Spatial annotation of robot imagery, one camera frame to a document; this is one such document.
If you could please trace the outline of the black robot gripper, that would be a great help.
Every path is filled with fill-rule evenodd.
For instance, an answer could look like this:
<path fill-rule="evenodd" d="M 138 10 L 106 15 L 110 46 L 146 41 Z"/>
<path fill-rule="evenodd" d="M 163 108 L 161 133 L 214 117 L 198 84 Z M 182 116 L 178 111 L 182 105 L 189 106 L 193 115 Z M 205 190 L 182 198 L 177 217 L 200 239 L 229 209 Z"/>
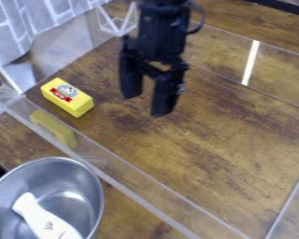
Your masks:
<path fill-rule="evenodd" d="M 189 69 L 181 55 L 186 48 L 188 36 L 204 27 L 206 13 L 196 0 L 141 0 L 139 35 L 123 37 L 121 53 L 122 97 L 131 99 L 142 95 L 142 63 L 159 62 L 173 70 L 155 79 L 151 116 L 170 114 L 185 92 L 184 76 Z"/>

